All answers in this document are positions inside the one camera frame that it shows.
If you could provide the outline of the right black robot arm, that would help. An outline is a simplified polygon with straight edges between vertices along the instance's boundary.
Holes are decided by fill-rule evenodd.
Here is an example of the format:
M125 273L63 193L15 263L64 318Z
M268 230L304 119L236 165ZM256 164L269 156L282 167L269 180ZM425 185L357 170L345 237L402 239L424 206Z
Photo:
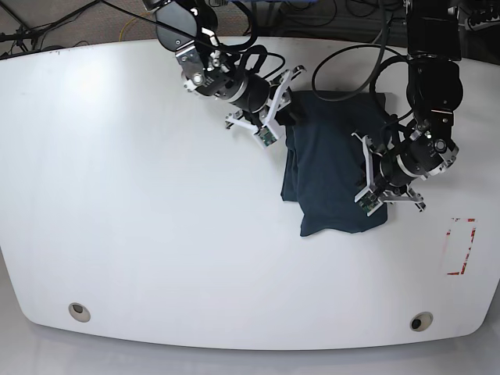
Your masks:
M293 101L291 82L304 67L278 66L261 76L272 52L257 44L257 21L242 2L235 5L247 16L250 38L237 45L219 40L218 19L204 1L146 1L144 5L154 15L160 44L175 55L182 69L186 91L236 107L227 117L228 127L246 127L268 142L278 138L282 127L294 126L303 118L303 108Z

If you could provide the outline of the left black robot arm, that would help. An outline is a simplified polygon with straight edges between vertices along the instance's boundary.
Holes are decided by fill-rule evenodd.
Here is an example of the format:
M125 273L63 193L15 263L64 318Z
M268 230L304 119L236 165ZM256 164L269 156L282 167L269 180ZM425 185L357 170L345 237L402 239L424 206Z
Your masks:
M375 144L368 135L359 138L365 172L354 201L367 216L385 203L410 202L425 210L423 197L413 190L412 182L444 173L459 153L452 140L454 112L463 100L458 9L449 1L407 1L405 19L406 55L379 56L362 84L376 101L380 74L395 63L408 67L410 121L403 125L400 117L379 108L385 122L381 143Z

